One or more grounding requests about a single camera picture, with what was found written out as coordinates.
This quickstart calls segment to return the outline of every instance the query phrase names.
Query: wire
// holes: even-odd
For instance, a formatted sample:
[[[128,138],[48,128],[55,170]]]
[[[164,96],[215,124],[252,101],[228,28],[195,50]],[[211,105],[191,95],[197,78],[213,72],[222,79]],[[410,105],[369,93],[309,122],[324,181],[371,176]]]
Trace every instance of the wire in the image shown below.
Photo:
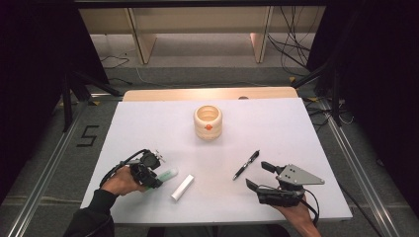
[[[103,61],[107,60],[108,58],[116,58],[116,59],[119,59],[119,60],[124,60],[124,62],[121,62],[121,63],[119,63],[118,65],[113,66],[113,67],[105,67],[105,68],[107,68],[107,69],[117,68],[117,67],[119,67],[119,66],[121,66],[121,65],[124,65],[124,64],[126,64],[127,62],[129,62],[129,59],[128,59],[127,57],[117,57],[117,56],[107,56],[107,57],[105,57],[104,59],[101,59],[101,62],[103,62]]]
[[[111,80],[118,80],[118,81],[122,81],[122,82],[125,82],[125,83],[129,84],[130,86],[133,84],[132,82],[126,81],[126,80],[121,79],[121,78],[118,78],[118,77],[109,78],[108,80],[110,80],[110,81],[111,81]]]
[[[318,114],[324,114],[326,116],[326,119],[322,123],[313,123],[313,125],[318,125],[319,126],[315,130],[316,132],[318,132],[323,125],[327,124],[329,122],[330,117],[332,117],[332,114],[331,114],[333,112],[332,110],[321,110],[319,108],[310,107],[310,105],[313,104],[314,102],[318,102],[319,100],[323,100],[323,99],[328,99],[328,98],[323,97],[323,98],[317,99],[315,101],[310,101],[309,103],[307,103],[307,105],[305,105],[305,108],[307,109],[308,115],[310,117],[315,116],[315,115],[318,115]],[[353,122],[353,120],[354,120],[354,117],[352,117],[352,119],[350,121],[343,120],[342,117],[341,117],[342,114],[349,112],[346,109],[342,109],[342,105],[343,104],[341,104],[339,106],[339,118],[340,118],[340,120],[343,123],[345,123],[345,124],[351,124]]]
[[[126,165],[126,163],[128,163],[130,160],[132,160],[132,158],[134,158],[135,156],[137,156],[140,153],[148,153],[150,152],[150,150],[147,149],[142,149],[140,151],[135,152],[133,155],[129,156],[126,160],[122,161],[120,164],[118,164],[117,166],[115,166],[114,168],[112,168],[106,175],[105,177],[102,179],[101,184],[99,185],[99,187],[102,187],[105,182],[107,180],[109,180],[109,178],[111,178],[115,172],[117,172],[118,169],[122,168],[123,166]]]
[[[357,208],[360,210],[361,214],[364,216],[364,218],[367,220],[367,222],[370,224],[370,226],[373,228],[373,230],[376,232],[377,236],[382,236],[379,233],[379,230],[376,228],[376,226],[373,224],[373,222],[370,220],[370,218],[367,216],[367,214],[363,211],[363,209],[360,207],[360,205],[357,203],[357,201],[349,194],[348,191],[346,191],[343,186],[338,181],[339,188],[345,193],[348,198],[354,202],[354,204],[357,206]]]
[[[309,190],[306,190],[306,189],[304,189],[305,191],[307,191],[307,192],[309,192],[313,197],[314,197],[314,200],[315,200],[315,203],[316,203],[316,205],[317,205],[317,211],[310,205],[310,204],[308,204],[305,200],[301,200],[301,202],[305,205],[305,206],[307,206],[313,213],[314,213],[314,219],[313,219],[313,224],[314,224],[314,226],[317,226],[317,221],[318,221],[318,217],[320,216],[320,206],[318,205],[318,200],[317,200],[317,198],[315,197],[315,195],[314,195],[314,193],[312,193],[311,191],[309,191]]]
[[[319,102],[319,101],[321,101],[321,100],[324,100],[324,99],[327,99],[327,97],[316,97],[316,98],[314,98],[314,99],[310,99],[310,98],[302,98],[302,100],[303,101],[305,101],[305,102],[308,102],[308,104],[307,105],[305,105],[305,107],[307,108],[309,105],[311,105],[311,104],[313,104],[313,103],[316,103],[316,102]]]
[[[130,49],[130,50],[127,50],[127,51],[124,51],[124,52],[122,52],[122,53],[120,53],[120,55],[118,55],[118,56],[121,56],[121,55],[125,55],[125,56],[127,56],[127,54],[129,53],[129,52],[131,52],[131,51],[136,51],[136,49],[134,48],[134,49]]]
[[[351,120],[347,121],[347,120],[343,119],[343,118],[341,117],[341,115],[339,114],[339,120],[340,120],[342,123],[344,123],[344,124],[351,124],[351,123],[354,121],[354,117],[352,117],[352,118],[351,118]]]
[[[310,34],[310,32],[311,32],[311,30],[312,30],[312,28],[313,28],[313,26],[314,26],[314,24],[317,20],[319,9],[320,9],[320,7],[318,6],[315,17],[314,17],[314,20],[313,20],[312,24],[310,25],[310,27],[307,31],[307,34],[302,39],[297,40],[295,29],[296,29],[296,27],[299,23],[299,19],[300,19],[302,11],[304,10],[304,7],[301,7],[301,9],[299,10],[297,18],[295,18],[296,6],[291,7],[292,13],[291,13],[291,18],[290,19],[287,18],[286,14],[284,13],[284,9],[282,7],[280,7],[281,13],[284,17],[285,22],[287,23],[287,27],[288,27],[288,30],[289,30],[289,32],[287,34],[287,39],[286,39],[285,42],[279,42],[279,41],[273,39],[272,36],[268,34],[268,40],[271,42],[271,44],[274,46],[274,48],[281,53],[281,66],[283,67],[283,69],[286,72],[288,72],[290,74],[297,75],[297,76],[304,76],[304,75],[300,75],[300,74],[297,74],[297,73],[294,73],[294,72],[290,71],[290,69],[286,67],[286,61],[287,61],[287,58],[289,58],[293,62],[295,62],[296,64],[301,66],[302,68],[307,69],[305,64],[306,64],[306,61],[308,61],[308,58],[307,58],[307,56],[305,55],[304,52],[305,51],[310,51],[310,49],[303,46],[301,44],[301,42],[308,36],[308,34]],[[291,47],[291,49],[288,52],[286,52],[286,46]],[[297,59],[293,58],[290,55],[290,53],[295,49],[296,49],[296,52],[298,54],[299,61]]]

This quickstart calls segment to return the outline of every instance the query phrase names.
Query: hand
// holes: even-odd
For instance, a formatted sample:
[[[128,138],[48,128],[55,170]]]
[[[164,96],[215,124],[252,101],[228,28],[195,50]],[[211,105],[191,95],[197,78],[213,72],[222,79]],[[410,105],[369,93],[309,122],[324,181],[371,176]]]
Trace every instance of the hand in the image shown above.
[[[101,187],[101,190],[111,192],[116,196],[125,196],[134,191],[144,192],[146,191],[146,186],[136,182],[130,173],[130,168],[128,166],[123,166],[105,182]]]
[[[272,207],[282,213],[301,236],[321,236],[311,220],[308,207],[303,203],[290,207],[277,205],[272,205]]]

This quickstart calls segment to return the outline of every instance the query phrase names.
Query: black cable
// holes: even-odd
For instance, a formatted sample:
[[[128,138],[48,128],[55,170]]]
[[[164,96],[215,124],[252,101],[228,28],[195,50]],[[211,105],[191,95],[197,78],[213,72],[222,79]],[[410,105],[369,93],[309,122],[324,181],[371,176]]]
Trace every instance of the black cable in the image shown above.
[[[295,32],[296,32],[296,30],[295,30],[296,24],[294,23],[295,11],[296,11],[296,6],[293,6],[292,7],[292,14],[293,14],[293,21],[292,21],[292,29],[293,29],[292,33],[293,33],[293,37],[292,37],[292,40],[294,41],[294,43],[296,43],[297,45],[299,45],[299,43],[296,40],[296,34],[295,34]],[[301,53],[300,53],[299,47],[296,48],[296,53],[298,53],[299,60],[301,60],[301,62],[304,62],[304,60],[301,57]]]
[[[132,82],[126,81],[126,80],[121,79],[121,78],[118,78],[118,77],[109,78],[108,80],[110,80],[110,81],[111,81],[111,80],[118,80],[118,81],[122,81],[122,82],[125,82],[125,83],[129,84],[130,86],[133,84]]]
[[[287,17],[286,17],[286,15],[285,15],[285,13],[284,13],[284,10],[283,10],[283,8],[282,7],[280,7],[280,9],[281,9],[281,12],[282,12],[282,14],[283,14],[283,16],[284,16],[284,19],[286,20],[286,23],[287,23],[287,27],[288,27],[288,29],[289,29],[289,32],[288,32],[288,37],[287,37],[287,40],[288,39],[291,39],[296,45],[299,45],[299,43],[298,43],[298,41],[296,40],[296,36],[295,36],[295,23],[294,23],[294,18],[295,18],[295,6],[293,6],[292,7],[292,22],[291,22],[291,24],[289,23],[289,21],[288,21],[288,19],[287,19]],[[296,51],[297,53],[298,53],[298,56],[299,56],[299,59],[303,62],[303,60],[302,60],[302,58],[301,58],[301,55],[300,55],[300,53],[299,53],[299,50],[298,50],[298,47],[297,47],[297,51]]]
[[[99,187],[102,187],[104,184],[105,184],[105,182],[107,182],[107,180],[109,180],[109,178],[111,178],[114,174],[115,174],[115,172],[117,172],[117,170],[118,169],[120,169],[120,168],[122,168],[123,166],[125,166],[126,165],[126,163],[128,163],[132,158],[134,158],[135,156],[137,156],[138,154],[140,154],[140,153],[148,153],[148,152],[150,152],[150,150],[147,150],[147,149],[142,149],[142,150],[140,150],[140,151],[137,151],[137,152],[135,152],[133,155],[131,155],[131,156],[129,156],[126,160],[124,160],[124,161],[122,161],[122,162],[120,162],[120,164],[118,164],[117,166],[115,166],[114,168],[112,168],[105,176],[104,176],[104,178],[102,179],[102,181],[101,181],[101,183],[100,183],[100,185],[99,185]]]
[[[315,103],[315,102],[319,102],[321,100],[327,99],[327,97],[315,97],[315,100],[311,100],[309,98],[302,98],[303,101],[308,102],[307,105],[305,105],[305,107],[307,108],[309,105]]]
[[[304,189],[304,190],[307,191],[307,192],[309,192],[314,197],[315,203],[317,205],[317,211],[315,211],[315,209],[310,204],[308,204],[307,201],[305,201],[303,199],[301,200],[301,202],[305,206],[307,206],[314,213],[313,224],[314,224],[314,226],[317,226],[318,217],[320,216],[320,206],[318,205],[318,200],[315,197],[314,193],[312,193],[311,191],[306,190],[306,189]]]
[[[330,117],[332,117],[332,115],[328,115],[328,116],[327,116],[327,118],[324,120],[324,122],[323,122],[323,123],[321,123],[321,124],[313,124],[313,125],[318,125],[318,126],[319,126],[319,127],[317,128],[317,130],[315,131],[316,133],[320,130],[320,128],[321,128],[323,125],[325,125],[325,124],[327,124],[327,123],[329,122]]]
[[[285,46],[286,45],[289,45],[289,44],[287,44],[286,42],[284,42],[283,43],[283,45],[284,45],[284,48],[283,49],[280,49],[277,45],[275,45],[275,43],[274,43],[274,41],[273,41],[273,39],[272,39],[272,37],[270,36],[270,35],[268,35],[268,40],[272,43],[272,45],[274,46],[274,48],[277,50],[277,51],[279,51],[281,54],[283,54],[283,55],[285,55],[285,56],[287,56],[289,59],[291,59],[292,61],[294,61],[296,64],[298,64],[299,66],[301,66],[301,67],[303,67],[303,68],[307,68],[304,64],[302,64],[301,62],[299,62],[298,60],[296,60],[295,58],[293,58],[291,55],[289,55],[288,53],[286,53],[285,52],[285,50],[284,50],[284,48],[285,48]]]
[[[377,236],[381,237],[382,235],[379,233],[379,230],[376,228],[376,226],[373,224],[373,222],[370,220],[370,218],[367,216],[367,214],[363,211],[363,209],[360,207],[360,205],[355,201],[355,199],[347,192],[343,186],[338,181],[339,188],[345,193],[348,198],[354,202],[354,204],[357,206],[357,208],[360,210],[361,214],[364,216],[364,218],[367,220],[367,222],[370,224],[370,226],[373,228],[373,230],[376,232]]]
[[[287,19],[286,15],[284,14],[283,7],[280,7],[280,9],[281,9],[281,12],[283,13],[284,19],[286,20],[286,22],[287,22],[287,26],[288,26],[288,28],[289,28],[289,32],[288,32],[288,34],[287,34],[287,39],[286,39],[286,44],[287,44],[287,42],[288,42],[288,40],[289,40],[289,38],[290,38],[290,31],[291,31],[291,29],[290,29],[290,24],[288,23],[288,19]],[[285,60],[283,59],[283,55],[284,55],[284,53],[286,52],[286,51],[285,51],[285,49],[286,49],[286,44],[284,44],[283,49],[281,50],[281,53],[282,53],[282,54],[281,54],[281,65],[283,66],[283,68],[284,68],[286,71],[288,71],[288,69],[285,67]]]
[[[122,63],[120,63],[120,64],[118,64],[118,65],[116,65],[116,66],[113,66],[113,67],[105,67],[105,68],[107,68],[107,69],[113,69],[113,68],[117,68],[117,67],[119,67],[119,66],[121,66],[121,65],[124,65],[124,64],[126,64],[127,62],[129,62],[129,59],[127,58],[127,57],[117,57],[117,56],[107,56],[107,57],[105,57],[104,59],[101,59],[101,62],[103,62],[103,61],[105,61],[106,59],[108,59],[108,58],[116,58],[116,59],[119,59],[119,60],[124,60],[124,62],[122,62]]]
[[[320,6],[317,6],[317,11],[316,11],[315,16],[314,16],[314,21],[312,22],[310,28],[308,29],[307,34],[302,39],[300,39],[299,42],[302,42],[308,36],[308,34],[310,34],[312,28],[314,27],[315,21],[317,20],[319,11],[320,11]]]
[[[329,114],[329,113],[332,112],[332,110],[321,110],[321,109],[318,109],[318,108],[307,108],[307,111],[308,112],[309,111],[314,111],[313,113],[308,114],[310,117],[318,115],[318,114]]]
[[[295,42],[297,42],[297,40],[296,40],[296,34],[295,34],[295,28],[296,28],[296,25],[297,25],[297,24],[298,24],[298,22],[299,22],[299,17],[301,16],[301,12],[302,12],[302,10],[304,10],[304,7],[301,7],[301,10],[300,10],[300,11],[299,11],[299,13],[298,13],[298,18],[297,18],[297,20],[296,20],[295,26],[293,27],[293,29],[294,29],[294,31],[293,31],[293,35],[294,35],[294,38],[295,38]],[[299,55],[302,55],[302,56],[304,57],[305,61],[307,61],[307,60],[308,60],[308,59],[307,59],[307,57],[305,56],[304,52],[302,51],[301,47],[297,47],[297,48],[296,48],[296,50],[297,50],[297,52],[298,52],[298,54],[299,54]]]
[[[276,39],[272,38],[272,36],[270,34],[268,34],[268,38],[270,38],[270,40],[272,40],[274,43],[284,44],[285,46],[290,46],[290,47],[297,47],[297,45],[294,45],[294,44],[288,44],[288,43],[284,43],[284,42],[281,42],[281,41],[277,41]],[[301,45],[300,48],[302,50],[305,50],[305,51],[311,51],[310,48],[307,48],[303,45]]]

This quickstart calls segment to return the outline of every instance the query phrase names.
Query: black sleeve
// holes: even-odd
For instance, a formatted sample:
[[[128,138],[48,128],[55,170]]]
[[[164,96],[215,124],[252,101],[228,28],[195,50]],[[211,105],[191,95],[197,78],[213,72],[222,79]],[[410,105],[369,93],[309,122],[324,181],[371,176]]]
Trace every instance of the black sleeve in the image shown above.
[[[117,196],[112,193],[96,190],[90,205],[73,214],[64,236],[115,236],[110,209],[116,199]]]

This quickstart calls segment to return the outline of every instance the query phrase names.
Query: gray floor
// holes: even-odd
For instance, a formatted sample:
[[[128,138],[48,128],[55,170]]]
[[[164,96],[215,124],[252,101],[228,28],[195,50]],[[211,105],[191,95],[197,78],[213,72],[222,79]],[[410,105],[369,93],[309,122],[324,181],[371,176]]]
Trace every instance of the gray floor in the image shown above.
[[[278,40],[284,38],[282,35],[275,37]],[[250,39],[246,35],[162,35],[158,37],[147,65],[138,64],[133,43],[127,36],[92,36],[92,39],[102,58],[113,55],[129,59],[129,62],[117,68],[107,69],[109,78],[118,78],[112,79],[111,85],[120,91],[140,88],[289,86],[292,76],[284,70],[280,54],[270,44],[267,45],[264,62],[257,64],[253,57]],[[311,40],[312,36],[309,36],[305,42],[307,46]],[[105,67],[114,67],[124,61],[124,59],[109,58],[103,64]],[[289,60],[285,66],[292,72],[306,73],[304,69],[296,67]],[[303,98],[313,96],[312,87],[311,84],[305,85],[298,90],[298,94]],[[102,93],[94,87],[90,89],[92,93]],[[34,215],[30,216],[31,221],[24,236],[60,236],[72,213],[78,209],[118,103],[118,99],[106,96],[96,97],[93,101],[98,103],[90,104],[83,110],[40,204]],[[310,106],[318,108],[319,103]],[[75,111],[82,110],[80,108],[81,105],[74,105]],[[350,120],[351,115],[344,115],[342,119]],[[325,121],[325,116],[316,115],[312,120],[313,123],[322,123]],[[90,134],[96,135],[97,138],[93,146],[77,146],[90,142],[81,138],[87,125],[97,126],[89,130],[92,132]],[[13,189],[0,206],[0,236],[7,236],[31,195],[62,136],[62,128],[63,109],[57,105],[32,159],[28,161]],[[374,210],[358,185],[332,128],[329,124],[322,127],[314,125],[314,128],[318,129],[319,140],[337,180],[378,226]],[[343,123],[343,130],[389,212],[399,236],[419,236],[418,218],[397,190],[385,168],[377,165],[376,154],[357,125],[356,119],[350,124]],[[320,221],[318,228],[323,236],[376,236],[354,203],[349,198],[347,201],[354,218],[343,222]],[[284,225],[293,236],[297,236],[289,225],[286,223]],[[145,236],[146,232],[147,227],[117,226],[117,236]]]

